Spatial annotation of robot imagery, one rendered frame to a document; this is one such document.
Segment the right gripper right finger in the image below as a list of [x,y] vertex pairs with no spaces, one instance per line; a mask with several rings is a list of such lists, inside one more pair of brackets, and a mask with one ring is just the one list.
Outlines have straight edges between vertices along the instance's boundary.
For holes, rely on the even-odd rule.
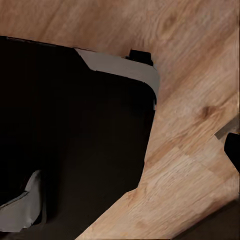
[[227,135],[224,151],[240,173],[240,135],[229,133]]

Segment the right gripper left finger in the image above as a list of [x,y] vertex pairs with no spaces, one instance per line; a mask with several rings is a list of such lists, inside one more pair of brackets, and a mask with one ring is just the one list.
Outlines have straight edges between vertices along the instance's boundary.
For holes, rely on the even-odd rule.
[[21,133],[0,138],[0,192],[26,152]]

